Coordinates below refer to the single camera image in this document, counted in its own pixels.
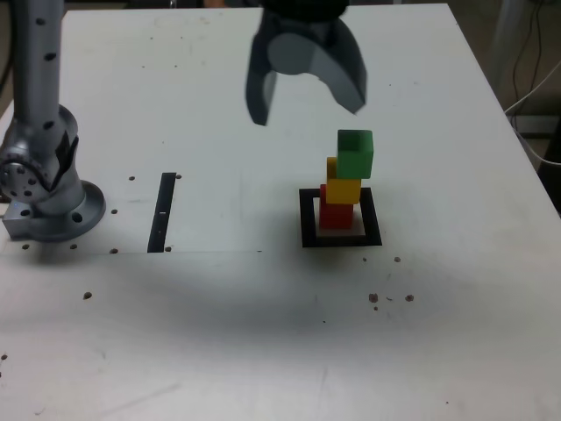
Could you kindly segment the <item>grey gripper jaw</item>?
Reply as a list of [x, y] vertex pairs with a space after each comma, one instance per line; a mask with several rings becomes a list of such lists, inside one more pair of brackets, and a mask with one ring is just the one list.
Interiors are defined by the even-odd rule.
[[352, 114], [366, 104], [366, 65], [357, 41], [339, 18], [321, 23], [281, 20], [279, 33], [268, 43], [267, 58], [279, 74], [317, 77]]
[[267, 125], [276, 77], [281, 70], [277, 48], [280, 35], [281, 16], [274, 11], [263, 11], [252, 41], [245, 84], [247, 110], [256, 125]]

